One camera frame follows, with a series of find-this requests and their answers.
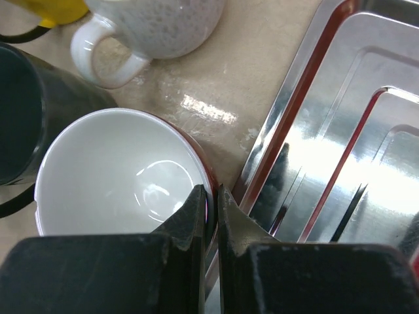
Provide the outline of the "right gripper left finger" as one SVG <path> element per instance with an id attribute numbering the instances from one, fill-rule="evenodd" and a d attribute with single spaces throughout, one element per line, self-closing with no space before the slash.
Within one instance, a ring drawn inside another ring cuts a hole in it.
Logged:
<path id="1" fill-rule="evenodd" d="M 203 313 L 206 191 L 196 185 L 185 203 L 154 234 L 170 240 L 161 275 L 159 313 Z"/>

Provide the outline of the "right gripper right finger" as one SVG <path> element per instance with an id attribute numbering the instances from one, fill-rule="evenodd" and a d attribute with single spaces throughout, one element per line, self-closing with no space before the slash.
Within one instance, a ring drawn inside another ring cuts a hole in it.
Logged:
<path id="1" fill-rule="evenodd" d="M 217 209 L 221 312 L 263 313 L 263 288 L 251 247 L 271 246 L 278 240 L 238 207 L 223 184 Z"/>

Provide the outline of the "dark red mug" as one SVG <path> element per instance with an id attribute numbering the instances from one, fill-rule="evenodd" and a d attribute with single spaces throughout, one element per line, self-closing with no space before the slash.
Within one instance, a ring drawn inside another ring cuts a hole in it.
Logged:
<path id="1" fill-rule="evenodd" d="M 40 236 L 149 233 L 206 191 L 215 231 L 212 166 L 198 142 L 153 114 L 113 108 L 83 116 L 48 148 L 35 183 Z"/>

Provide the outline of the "white speckled mug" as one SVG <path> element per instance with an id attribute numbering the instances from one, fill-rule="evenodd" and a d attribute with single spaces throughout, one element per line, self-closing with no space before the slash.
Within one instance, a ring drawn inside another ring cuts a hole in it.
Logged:
<path id="1" fill-rule="evenodd" d="M 184 56 L 214 31 L 224 1 L 87 1 L 92 18 L 71 40 L 71 57 L 86 80 L 106 89 L 124 86 L 153 59 Z M 94 51 L 109 37 L 131 50 L 114 73 L 103 77 L 94 69 Z"/>

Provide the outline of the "dark grey mug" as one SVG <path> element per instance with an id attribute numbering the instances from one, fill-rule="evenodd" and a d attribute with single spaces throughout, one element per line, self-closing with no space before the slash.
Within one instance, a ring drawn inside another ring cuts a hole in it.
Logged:
<path id="1" fill-rule="evenodd" d="M 43 158 L 68 125 L 113 108 L 112 95 L 9 44 L 1 44 L 1 186 L 29 188 L 1 204 L 1 217 L 34 200 Z"/>

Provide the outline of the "yellow mug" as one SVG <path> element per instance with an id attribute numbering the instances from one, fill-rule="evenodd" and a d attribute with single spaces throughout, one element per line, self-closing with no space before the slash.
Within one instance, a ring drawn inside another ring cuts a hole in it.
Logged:
<path id="1" fill-rule="evenodd" d="M 1 35 L 1 42 L 28 43 L 42 37 L 56 26 L 71 24 L 83 18 L 89 8 L 82 0 L 20 0 L 9 1 L 37 15 L 41 21 L 36 27 L 19 35 Z"/>

